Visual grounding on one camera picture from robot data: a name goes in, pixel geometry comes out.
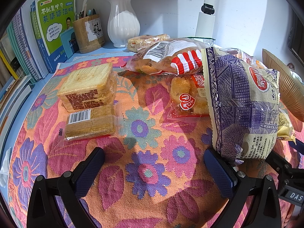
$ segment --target bamboo pen holder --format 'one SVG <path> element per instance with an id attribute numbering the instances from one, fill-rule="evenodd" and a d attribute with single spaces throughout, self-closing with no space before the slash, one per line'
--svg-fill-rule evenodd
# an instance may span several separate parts
<path id="1" fill-rule="evenodd" d="M 82 54 L 97 50 L 105 44 L 98 14 L 74 21 L 73 28 Z"/>

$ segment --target tablecloth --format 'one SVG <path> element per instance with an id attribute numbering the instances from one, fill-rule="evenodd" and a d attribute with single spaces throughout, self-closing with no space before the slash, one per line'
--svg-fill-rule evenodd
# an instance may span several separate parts
<path id="1" fill-rule="evenodd" d="M 9 207 L 18 227 L 26 227 L 35 178 L 58 177 L 73 170 L 97 146 L 105 150 L 105 164 L 87 196 L 80 199 L 97 227 L 210 227 L 225 206 L 227 199 L 221 197 L 202 161 L 212 138 L 210 119 L 198 123 L 167 120 L 168 79 L 123 71 L 119 67 L 130 57 L 121 55 L 57 69 L 33 103 L 10 161 Z M 65 126 L 67 111 L 56 95 L 58 89 L 70 72 L 108 62 L 118 73 L 116 100 L 122 103 L 126 135 L 62 145 L 57 135 Z M 291 119 L 303 141 L 302 122 Z M 277 141 L 274 150 L 293 167 L 299 161 L 302 166 L 303 158 L 287 142 Z M 239 169 L 250 177 L 271 174 L 277 184 L 276 172 L 263 161 L 246 160 Z M 74 227 L 61 199 L 57 201 L 66 224 Z M 249 205 L 250 198 L 236 228 L 241 227 Z M 280 200 L 280 205 L 284 218 L 290 204 Z"/>

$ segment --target ribbed ceramic vase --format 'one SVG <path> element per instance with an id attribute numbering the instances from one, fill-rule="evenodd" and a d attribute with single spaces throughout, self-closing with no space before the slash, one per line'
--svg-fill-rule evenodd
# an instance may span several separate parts
<path id="1" fill-rule="evenodd" d="M 108 0 L 111 13 L 108 21 L 108 35 L 116 48 L 126 47 L 128 39 L 137 37 L 139 21 L 131 6 L 131 0 Z"/>

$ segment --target white label with calligraphy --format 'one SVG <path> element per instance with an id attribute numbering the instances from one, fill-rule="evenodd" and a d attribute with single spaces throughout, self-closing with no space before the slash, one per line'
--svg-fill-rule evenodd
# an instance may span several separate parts
<path id="1" fill-rule="evenodd" d="M 100 18 L 85 22 L 89 42 L 103 36 Z"/>

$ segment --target bolt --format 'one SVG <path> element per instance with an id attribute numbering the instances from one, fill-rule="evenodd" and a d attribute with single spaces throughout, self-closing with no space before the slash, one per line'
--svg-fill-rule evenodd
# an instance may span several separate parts
<path id="1" fill-rule="evenodd" d="M 266 175 L 266 178 L 267 178 L 269 181 L 272 181 L 272 180 L 273 180 L 273 178 L 272 178 L 271 175 Z"/>
<path id="2" fill-rule="evenodd" d="M 38 182 L 40 182 L 42 179 L 43 179 L 43 176 L 41 176 L 41 175 L 39 175 L 39 176 L 36 177 L 36 180 L 37 180 Z"/>
<path id="3" fill-rule="evenodd" d="M 66 171 L 65 173 L 63 173 L 64 177 L 70 177 L 72 175 L 72 172 L 70 171 Z"/>
<path id="4" fill-rule="evenodd" d="M 242 171 L 239 171 L 239 172 L 237 173 L 237 175 L 238 175 L 239 177 L 245 177 L 245 176 L 246 176 L 246 174 L 245 174 L 244 172 L 242 172 Z"/>

